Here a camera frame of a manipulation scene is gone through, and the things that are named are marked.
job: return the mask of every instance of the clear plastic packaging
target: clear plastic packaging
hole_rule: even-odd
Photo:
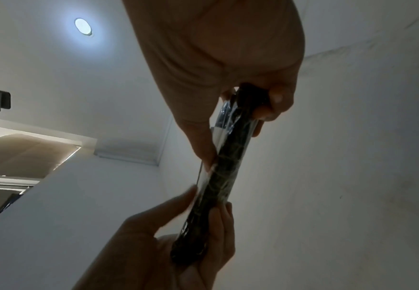
[[[205,254],[210,209],[218,202],[227,202],[257,125],[257,120],[251,117],[253,110],[267,104],[268,100],[267,90],[242,84],[236,94],[222,106],[213,128],[218,159],[210,173],[200,169],[197,197],[171,250],[173,262],[188,265]]]

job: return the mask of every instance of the plastic wrapper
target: plastic wrapper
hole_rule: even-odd
[[[253,110],[268,103],[268,91],[242,84],[222,106],[213,128],[218,159],[209,173],[201,167],[198,194],[186,222],[173,244],[171,259],[188,265],[206,251],[209,235],[208,214],[218,202],[225,203],[238,174],[243,155],[257,125]]]

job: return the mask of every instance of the round light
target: round light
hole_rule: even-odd
[[[80,33],[84,35],[91,35],[91,26],[85,19],[77,18],[74,23],[76,24],[76,27]]]

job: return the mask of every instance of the wall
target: wall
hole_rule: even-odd
[[[160,170],[187,183],[182,138]],[[164,179],[169,195],[180,181]],[[215,289],[419,290],[419,20],[308,57],[230,200],[237,253]]]
[[[157,167],[80,150],[0,215],[0,290],[70,289],[126,217],[164,200]]]

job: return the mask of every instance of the fingernail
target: fingernail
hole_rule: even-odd
[[[281,103],[283,101],[283,95],[273,95],[272,100],[275,103]]]

